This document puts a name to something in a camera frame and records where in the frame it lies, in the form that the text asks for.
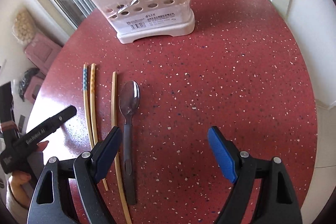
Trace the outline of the person's left hand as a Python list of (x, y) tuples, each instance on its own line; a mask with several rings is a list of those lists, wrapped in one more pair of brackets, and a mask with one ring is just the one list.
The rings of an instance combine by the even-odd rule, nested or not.
[[(29, 156), (29, 164), (33, 167), (33, 174), (37, 177), (41, 175), (44, 168), (43, 151), (47, 148), (49, 141), (38, 143), (37, 150)], [(14, 171), (7, 183), (6, 207), (12, 215), (24, 215), (30, 205), (31, 194), (28, 194), (24, 185), (28, 184), (32, 176), (20, 170)]]

